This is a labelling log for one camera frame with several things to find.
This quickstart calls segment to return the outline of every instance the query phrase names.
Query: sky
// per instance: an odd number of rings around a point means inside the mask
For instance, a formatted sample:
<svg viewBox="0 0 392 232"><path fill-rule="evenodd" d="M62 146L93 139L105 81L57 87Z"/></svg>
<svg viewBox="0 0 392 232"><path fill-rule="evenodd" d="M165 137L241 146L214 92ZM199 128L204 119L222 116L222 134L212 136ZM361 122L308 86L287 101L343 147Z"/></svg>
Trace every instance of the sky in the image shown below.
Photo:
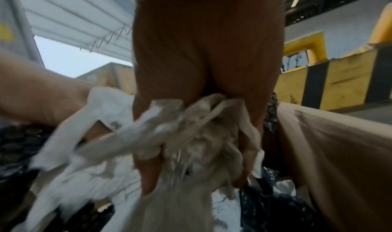
<svg viewBox="0 0 392 232"><path fill-rule="evenodd" d="M46 69L68 76L78 77L107 63L115 62L132 66L130 62L108 57L74 46L35 36Z"/></svg>

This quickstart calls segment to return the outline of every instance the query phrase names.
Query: ceiling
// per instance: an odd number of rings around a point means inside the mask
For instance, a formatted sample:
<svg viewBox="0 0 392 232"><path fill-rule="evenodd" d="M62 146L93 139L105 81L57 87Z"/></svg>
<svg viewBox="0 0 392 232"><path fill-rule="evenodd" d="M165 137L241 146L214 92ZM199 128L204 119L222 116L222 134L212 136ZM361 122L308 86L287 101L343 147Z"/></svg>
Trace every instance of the ceiling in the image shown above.
<svg viewBox="0 0 392 232"><path fill-rule="evenodd" d="M134 0L20 0L35 35L132 62ZM286 25L355 0L285 0Z"/></svg>

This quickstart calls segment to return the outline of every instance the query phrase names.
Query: black stripe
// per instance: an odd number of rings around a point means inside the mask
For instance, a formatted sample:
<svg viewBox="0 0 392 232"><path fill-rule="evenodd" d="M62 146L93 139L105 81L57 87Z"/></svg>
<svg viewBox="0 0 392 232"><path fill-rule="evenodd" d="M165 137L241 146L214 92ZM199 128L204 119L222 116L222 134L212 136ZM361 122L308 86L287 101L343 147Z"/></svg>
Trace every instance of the black stripe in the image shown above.
<svg viewBox="0 0 392 232"><path fill-rule="evenodd" d="M392 47L384 47L378 50L365 104L389 100L392 90L391 58Z"/></svg>
<svg viewBox="0 0 392 232"><path fill-rule="evenodd" d="M329 62L323 62L308 68L301 103L302 106L315 109L320 108L329 64Z"/></svg>

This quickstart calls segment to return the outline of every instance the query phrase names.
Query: person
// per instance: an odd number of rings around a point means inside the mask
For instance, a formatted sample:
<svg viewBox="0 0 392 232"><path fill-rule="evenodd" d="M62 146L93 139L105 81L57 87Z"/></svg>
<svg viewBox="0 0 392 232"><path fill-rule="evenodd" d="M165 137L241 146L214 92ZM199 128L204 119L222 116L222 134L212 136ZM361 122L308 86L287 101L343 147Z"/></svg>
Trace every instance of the person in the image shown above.
<svg viewBox="0 0 392 232"><path fill-rule="evenodd" d="M284 41L283 0L138 0L133 25L137 93L134 119L151 100L179 98L185 105L220 92L243 98L256 127L262 128L280 73ZM93 85L67 78L0 53L0 116L50 126L85 106ZM108 133L95 125L93 140ZM256 151L239 135L244 173ZM140 161L142 193L155 188L162 158Z"/></svg>

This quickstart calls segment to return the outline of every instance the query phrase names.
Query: corrugated metal roof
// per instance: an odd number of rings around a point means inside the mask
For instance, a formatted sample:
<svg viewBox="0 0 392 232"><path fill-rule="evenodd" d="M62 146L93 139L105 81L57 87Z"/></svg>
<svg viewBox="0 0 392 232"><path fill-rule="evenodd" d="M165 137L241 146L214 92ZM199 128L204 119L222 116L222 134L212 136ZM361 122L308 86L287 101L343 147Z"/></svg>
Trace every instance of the corrugated metal roof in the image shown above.
<svg viewBox="0 0 392 232"><path fill-rule="evenodd" d="M35 35L132 61L133 0L20 1Z"/></svg>

